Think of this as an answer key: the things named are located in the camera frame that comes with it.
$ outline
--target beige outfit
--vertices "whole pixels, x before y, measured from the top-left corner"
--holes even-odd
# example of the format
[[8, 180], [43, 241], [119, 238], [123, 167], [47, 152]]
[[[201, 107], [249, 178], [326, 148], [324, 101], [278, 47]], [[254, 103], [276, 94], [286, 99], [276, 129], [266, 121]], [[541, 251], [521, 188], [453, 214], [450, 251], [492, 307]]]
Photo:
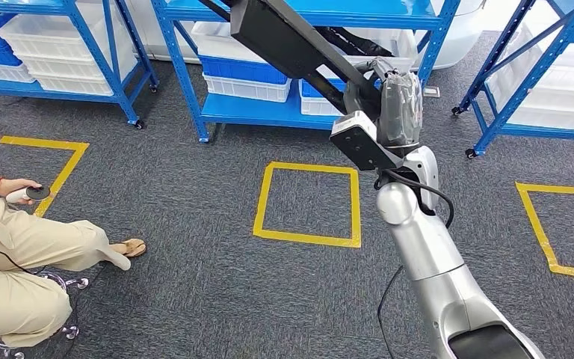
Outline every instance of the beige outfit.
[[[105, 231], [88, 221], [50, 221], [8, 209], [0, 199], [0, 251], [23, 268], [81, 271], [101, 260], [127, 270], [129, 259], [111, 250]], [[7, 346], [35, 346], [71, 313], [65, 291], [52, 280], [17, 269], [0, 254], [0, 335]]]

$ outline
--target chrome stool base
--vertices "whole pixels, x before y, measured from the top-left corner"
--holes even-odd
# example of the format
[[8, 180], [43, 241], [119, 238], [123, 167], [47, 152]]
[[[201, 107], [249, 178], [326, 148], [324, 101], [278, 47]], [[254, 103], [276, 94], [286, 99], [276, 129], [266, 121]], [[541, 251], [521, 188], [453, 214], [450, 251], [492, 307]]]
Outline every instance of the chrome stool base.
[[[51, 273], [50, 271], [42, 271], [36, 274], [38, 277], [46, 278], [49, 280], [53, 280], [56, 282], [61, 288], [66, 292], [67, 287], [75, 285], [78, 289], [84, 289], [89, 286], [89, 280], [87, 278], [80, 278], [80, 279], [72, 279], [65, 281], [61, 276], [58, 274]], [[75, 325], [65, 325], [62, 329], [57, 331], [56, 333], [62, 333], [68, 340], [74, 340], [78, 334], [80, 334], [80, 329], [78, 329]], [[3, 351], [3, 355], [5, 358], [10, 359], [25, 359], [25, 354], [22, 352], [17, 352], [18, 348], [10, 348], [3, 343], [0, 337], [0, 349]]]

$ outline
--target black arm segment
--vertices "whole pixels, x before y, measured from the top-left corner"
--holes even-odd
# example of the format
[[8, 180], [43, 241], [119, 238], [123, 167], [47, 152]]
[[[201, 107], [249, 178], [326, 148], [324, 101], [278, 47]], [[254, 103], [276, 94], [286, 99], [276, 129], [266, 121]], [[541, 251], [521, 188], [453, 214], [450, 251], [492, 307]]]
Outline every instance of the black arm segment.
[[531, 359], [529, 351], [502, 325], [491, 325], [449, 341], [457, 359]]

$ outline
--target silver robotic arm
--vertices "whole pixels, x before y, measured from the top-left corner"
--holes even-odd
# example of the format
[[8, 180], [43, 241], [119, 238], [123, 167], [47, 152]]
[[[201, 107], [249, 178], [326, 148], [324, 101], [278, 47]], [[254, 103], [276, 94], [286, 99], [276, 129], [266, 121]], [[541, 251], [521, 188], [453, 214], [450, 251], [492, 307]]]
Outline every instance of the silver robotic arm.
[[[379, 174], [377, 209], [419, 300], [432, 358], [543, 358], [483, 294], [452, 242], [447, 227], [454, 205], [438, 190], [434, 154], [419, 144], [416, 76], [397, 73], [385, 58], [353, 67], [283, 0], [220, 0], [229, 12], [199, 1], [231, 23], [236, 40], [288, 77], [308, 81], [346, 114], [333, 124], [330, 140], [360, 170]], [[321, 65], [347, 83], [344, 93], [317, 71]], [[451, 210], [445, 224], [434, 212], [439, 197]]]
[[[355, 159], [358, 167], [374, 168], [380, 174], [377, 210], [388, 225], [418, 299], [433, 357], [544, 358], [485, 296], [446, 224], [435, 215], [439, 175], [433, 152], [419, 146], [419, 83], [415, 75], [396, 73], [384, 61], [376, 59], [357, 66], [361, 72], [375, 70], [384, 80], [382, 116], [375, 121], [378, 126], [357, 110], [334, 123], [331, 140]], [[347, 108], [356, 102], [345, 100]], [[387, 156], [378, 156], [377, 151]], [[426, 186], [436, 191], [424, 189]]]

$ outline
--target yellow floor marking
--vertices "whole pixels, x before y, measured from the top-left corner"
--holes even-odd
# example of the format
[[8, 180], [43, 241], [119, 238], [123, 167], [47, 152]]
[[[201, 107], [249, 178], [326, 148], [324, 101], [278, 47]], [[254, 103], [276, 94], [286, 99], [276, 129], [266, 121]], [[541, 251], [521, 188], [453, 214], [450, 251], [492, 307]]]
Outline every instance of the yellow floor marking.
[[[332, 174], [348, 174], [351, 185], [351, 237], [339, 238], [329, 236], [316, 236], [312, 234], [291, 233], [278, 230], [264, 230], [263, 221], [265, 220], [265, 211], [267, 209], [267, 201], [269, 196], [269, 188], [271, 186], [271, 177], [275, 169], [294, 170], [294, 171], [313, 171], [313, 172], [326, 172]], [[362, 246], [362, 229], [359, 213], [359, 183], [357, 178], [357, 171], [353, 168], [338, 167], [338, 166], [325, 166], [325, 165], [307, 165], [303, 163], [288, 163], [288, 162], [270, 162], [265, 168], [263, 175], [263, 182], [261, 184], [261, 194], [259, 196], [259, 205], [256, 210], [256, 218], [254, 219], [253, 235], [267, 238], [279, 239], [292, 242], [304, 242], [317, 245], [335, 245], [341, 247], [359, 248]]]
[[562, 185], [534, 185], [516, 182], [516, 188], [518, 189], [518, 193], [522, 199], [522, 204], [525, 206], [525, 211], [527, 212], [531, 226], [534, 228], [534, 233], [536, 233], [538, 243], [540, 243], [540, 247], [543, 249], [543, 253], [545, 254], [547, 263], [549, 264], [549, 269], [554, 273], [574, 276], [574, 267], [562, 266], [558, 263], [558, 258], [553, 252], [553, 248], [549, 243], [549, 238], [547, 238], [544, 233], [543, 226], [540, 223], [534, 204], [531, 202], [531, 198], [529, 197], [530, 191], [574, 194], [574, 187]]
[[19, 146], [29, 146], [29, 147], [44, 147], [44, 148], [52, 148], [55, 150], [72, 150], [73, 154], [67, 164], [61, 172], [58, 174], [52, 186], [49, 188], [52, 191], [52, 196], [47, 197], [46, 199], [40, 201], [38, 203], [38, 207], [34, 211], [34, 215], [37, 217], [43, 217], [47, 209], [54, 201], [55, 196], [61, 190], [65, 181], [67, 181], [67, 177], [70, 176], [75, 166], [80, 161], [82, 155], [84, 155], [84, 151], [89, 147], [88, 143], [84, 142], [68, 142], [68, 141], [54, 141], [54, 140], [45, 140], [40, 138], [24, 138], [24, 137], [13, 137], [13, 136], [3, 136], [0, 140], [0, 144], [14, 144]]

